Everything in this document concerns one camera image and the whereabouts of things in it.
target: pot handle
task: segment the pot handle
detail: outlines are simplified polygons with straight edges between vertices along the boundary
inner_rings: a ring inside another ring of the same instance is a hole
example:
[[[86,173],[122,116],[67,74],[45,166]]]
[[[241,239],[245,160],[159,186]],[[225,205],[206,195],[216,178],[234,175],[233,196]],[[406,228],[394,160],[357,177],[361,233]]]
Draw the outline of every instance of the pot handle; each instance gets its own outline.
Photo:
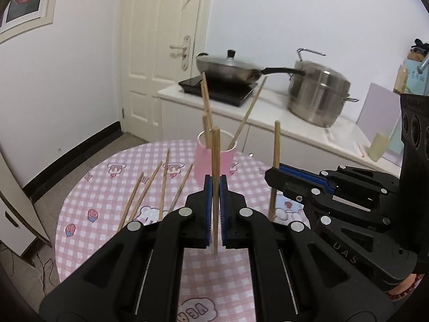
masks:
[[[309,50],[307,48],[298,48],[297,53],[298,53],[298,58],[299,58],[300,62],[302,62],[301,52],[303,52],[303,51],[318,54],[319,56],[326,56],[325,53],[317,52],[316,50]]]
[[[286,74],[297,74],[297,75],[305,75],[305,71],[291,68],[265,68],[261,71],[262,75],[268,74],[277,74],[277,73],[286,73]]]
[[[347,98],[343,98],[343,104],[344,104],[345,102],[352,102],[352,103],[356,103],[356,102],[359,102],[359,99],[356,99],[356,98],[349,98],[349,97],[347,97]]]

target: pot lid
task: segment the pot lid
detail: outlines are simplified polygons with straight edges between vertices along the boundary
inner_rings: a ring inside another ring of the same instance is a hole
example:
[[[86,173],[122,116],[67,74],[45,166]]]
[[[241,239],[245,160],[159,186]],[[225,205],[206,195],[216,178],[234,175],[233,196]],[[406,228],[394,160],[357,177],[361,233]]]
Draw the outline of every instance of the pot lid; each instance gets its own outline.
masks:
[[[297,62],[297,67],[305,71],[305,78],[317,81],[322,86],[332,88],[341,93],[349,90],[349,80],[343,74],[323,64],[304,60]]]
[[[235,68],[243,68],[245,70],[260,69],[259,66],[255,65],[253,63],[237,60],[234,57],[235,57],[235,51],[234,50],[228,50],[227,57],[210,56],[207,53],[201,53],[197,56],[197,59],[200,62],[227,65],[227,66],[232,66]]]

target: wooden chopstick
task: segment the wooden chopstick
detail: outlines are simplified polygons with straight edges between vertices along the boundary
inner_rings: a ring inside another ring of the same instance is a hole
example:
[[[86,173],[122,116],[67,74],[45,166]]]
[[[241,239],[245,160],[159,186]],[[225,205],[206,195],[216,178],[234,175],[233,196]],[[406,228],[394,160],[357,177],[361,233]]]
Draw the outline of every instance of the wooden chopstick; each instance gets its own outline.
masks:
[[[208,119],[208,114],[205,111],[202,114],[202,125],[204,127],[204,140],[205,140],[205,147],[210,149],[212,146],[212,131],[210,130],[209,127],[209,119]]]
[[[155,171],[153,171],[153,173],[152,173],[151,177],[150,177],[150,178],[149,178],[149,180],[147,181],[146,186],[145,186],[145,188],[144,188],[144,190],[143,190],[142,194],[140,195],[140,197],[139,197],[139,199],[138,199],[138,201],[137,201],[136,205],[135,205],[135,206],[134,206],[134,208],[132,209],[132,213],[131,213],[130,217],[128,218],[128,223],[129,223],[130,221],[133,221],[133,220],[134,220],[134,218],[136,217],[137,211],[138,211],[138,209],[139,209],[140,205],[142,204],[142,201],[143,201],[144,197],[146,196],[147,191],[148,191],[148,190],[149,190],[149,188],[151,187],[151,184],[152,184],[152,182],[154,181],[155,176],[157,175],[157,173],[158,173],[158,171],[159,171],[159,169],[160,169],[161,165],[162,165],[162,161],[160,161],[160,162],[158,163],[158,166],[155,168]]]
[[[209,123],[209,129],[212,129],[213,128],[212,111],[210,110],[209,87],[207,86],[207,78],[205,77],[205,72],[202,72],[201,93],[202,93],[202,100],[204,102],[204,111],[207,112],[207,116],[208,116],[207,122]]]
[[[121,221],[119,222],[119,225],[117,227],[116,233],[121,231],[121,229],[124,226],[125,219],[127,218],[128,211],[130,210],[132,201],[134,200],[134,196],[136,195],[137,190],[139,189],[140,183],[142,182],[143,176],[145,175],[144,172],[140,174],[140,177],[137,179],[136,185],[134,186],[134,189],[132,190],[132,193],[130,195],[130,198],[128,199],[127,205],[125,206],[124,212],[122,213]]]
[[[164,166],[164,175],[162,176],[162,186],[161,186],[161,199],[160,199],[160,211],[158,215],[158,220],[162,220],[162,212],[164,211],[164,199],[165,199],[165,187],[167,184],[167,170],[168,170],[168,162],[170,161],[170,148],[167,150],[167,157],[165,158],[165,166]]]
[[[213,180],[213,246],[217,254],[219,227],[219,183],[220,183],[220,129],[212,129],[212,180]]]
[[[182,183],[181,183],[181,184],[180,184],[180,186],[179,186],[179,190],[177,190],[176,196],[174,197],[174,200],[173,200],[173,202],[171,203],[171,206],[170,206],[170,209],[168,210],[168,213],[171,213],[171,212],[173,211],[174,207],[176,206],[176,203],[177,203],[177,201],[179,200],[179,197],[180,197],[180,194],[181,194],[181,193],[182,193],[182,191],[183,191],[183,188],[185,187],[186,181],[187,181],[187,179],[188,179],[188,177],[189,177],[189,174],[190,174],[190,171],[192,170],[192,167],[194,167],[194,164],[193,164],[193,163],[189,166],[189,168],[188,168],[188,170],[187,170],[187,172],[186,172],[186,175],[185,175],[185,177],[183,178]]]
[[[280,121],[275,121],[274,123],[274,156],[272,166],[278,168],[280,165]],[[268,219],[274,221],[275,215],[275,198],[277,195],[277,190],[271,189],[271,197],[269,199],[269,210],[268,210]]]
[[[262,80],[261,85],[259,86],[258,91],[256,92],[255,97],[253,98],[252,103],[251,103],[251,104],[250,104],[250,106],[249,106],[249,109],[248,109],[248,110],[247,110],[247,112],[246,112],[246,115],[244,115],[243,120],[241,121],[241,124],[240,124],[239,129],[237,129],[237,132],[235,132],[234,138],[232,139],[231,143],[230,143],[230,144],[229,144],[229,146],[228,146],[228,150],[229,150],[229,149],[232,149],[232,148],[234,147],[235,141],[238,139],[238,137],[239,137],[239,135],[240,135],[241,131],[243,130],[244,126],[246,125],[247,119],[249,118],[250,113],[252,112],[253,107],[255,106],[256,101],[257,101],[257,100],[258,100],[258,98],[259,98],[259,94],[261,94],[262,89],[263,89],[263,87],[264,87],[264,85],[265,85],[265,82],[266,82],[266,81],[267,81],[267,77],[265,76],[265,77],[263,78],[263,80]]]

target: table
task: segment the table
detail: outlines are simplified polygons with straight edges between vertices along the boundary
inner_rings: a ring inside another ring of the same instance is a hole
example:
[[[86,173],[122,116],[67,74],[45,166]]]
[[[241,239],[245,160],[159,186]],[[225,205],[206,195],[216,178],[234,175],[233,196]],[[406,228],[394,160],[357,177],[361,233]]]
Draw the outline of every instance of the table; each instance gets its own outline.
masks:
[[[136,146],[116,153],[89,171],[73,188],[61,209],[55,236],[55,257],[62,282],[105,244],[115,233],[125,205],[142,171],[133,208],[145,183],[170,148],[165,211],[183,177],[194,162],[196,143],[173,140]],[[241,193],[247,206],[268,215],[271,188],[264,180],[268,169],[262,162],[237,152],[228,177],[228,188]],[[158,221],[162,171],[158,172],[138,211],[143,224]],[[190,174],[176,209],[183,207],[190,193],[201,187]],[[300,220],[308,224],[302,205],[277,198],[275,221],[288,224]],[[177,321],[255,321],[252,278],[247,249],[220,247],[184,251]]]

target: cabinet handle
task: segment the cabinet handle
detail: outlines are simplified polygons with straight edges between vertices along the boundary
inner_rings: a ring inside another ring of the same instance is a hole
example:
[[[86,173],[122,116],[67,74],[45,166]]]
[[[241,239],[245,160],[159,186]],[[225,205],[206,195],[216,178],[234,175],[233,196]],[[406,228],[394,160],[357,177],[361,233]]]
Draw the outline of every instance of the cabinet handle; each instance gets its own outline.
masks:
[[[6,217],[7,220],[9,220],[12,223],[12,225],[15,228],[19,227],[18,223],[15,220],[13,220],[12,217],[6,211],[4,211],[4,216]]]

